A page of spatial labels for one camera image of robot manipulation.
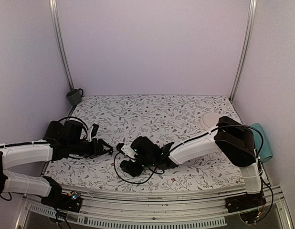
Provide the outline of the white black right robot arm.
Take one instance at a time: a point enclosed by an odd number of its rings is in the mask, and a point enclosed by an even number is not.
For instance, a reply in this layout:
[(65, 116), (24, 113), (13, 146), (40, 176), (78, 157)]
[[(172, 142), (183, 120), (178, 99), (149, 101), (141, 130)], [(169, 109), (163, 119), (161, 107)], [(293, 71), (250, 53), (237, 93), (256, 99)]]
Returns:
[(262, 190), (258, 161), (263, 144), (263, 135), (257, 128), (222, 116), (209, 130), (180, 143), (169, 142), (158, 146), (148, 137), (139, 136), (129, 146), (121, 145), (117, 149), (129, 158), (122, 161), (119, 167), (132, 177), (139, 176), (144, 168), (167, 170), (221, 151), (240, 169), (246, 190), (241, 202), (245, 208), (252, 208), (259, 202)]

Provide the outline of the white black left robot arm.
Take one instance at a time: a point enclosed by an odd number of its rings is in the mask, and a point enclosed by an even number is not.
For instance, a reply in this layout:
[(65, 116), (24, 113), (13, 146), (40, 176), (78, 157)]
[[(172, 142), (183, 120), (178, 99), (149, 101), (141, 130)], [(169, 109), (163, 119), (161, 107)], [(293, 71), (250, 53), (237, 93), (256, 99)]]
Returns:
[(54, 162), (71, 155), (96, 158), (112, 154), (113, 147), (96, 138), (99, 126), (88, 128), (82, 121), (69, 118), (64, 123), (51, 121), (43, 139), (38, 141), (0, 144), (0, 195), (2, 193), (33, 194), (62, 207), (66, 198), (62, 187), (51, 177), (32, 177), (12, 173), (9, 168), (35, 163)]

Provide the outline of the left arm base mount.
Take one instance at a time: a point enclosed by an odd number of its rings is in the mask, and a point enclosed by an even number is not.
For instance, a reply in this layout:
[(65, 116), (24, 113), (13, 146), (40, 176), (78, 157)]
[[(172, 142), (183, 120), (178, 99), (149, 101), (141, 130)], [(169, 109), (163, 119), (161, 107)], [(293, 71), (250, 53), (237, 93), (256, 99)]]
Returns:
[(81, 193), (76, 191), (71, 191), (68, 194), (53, 194), (51, 197), (48, 196), (41, 198), (41, 203), (43, 205), (75, 213), (80, 212), (82, 202), (83, 199), (81, 197)]

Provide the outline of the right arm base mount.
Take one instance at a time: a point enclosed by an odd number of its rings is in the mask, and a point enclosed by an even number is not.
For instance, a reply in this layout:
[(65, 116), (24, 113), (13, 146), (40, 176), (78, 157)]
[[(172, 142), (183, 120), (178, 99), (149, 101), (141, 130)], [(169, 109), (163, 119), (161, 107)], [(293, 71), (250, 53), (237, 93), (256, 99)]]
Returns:
[(229, 213), (262, 207), (266, 204), (264, 193), (261, 190), (257, 194), (242, 194), (225, 199), (225, 207)]

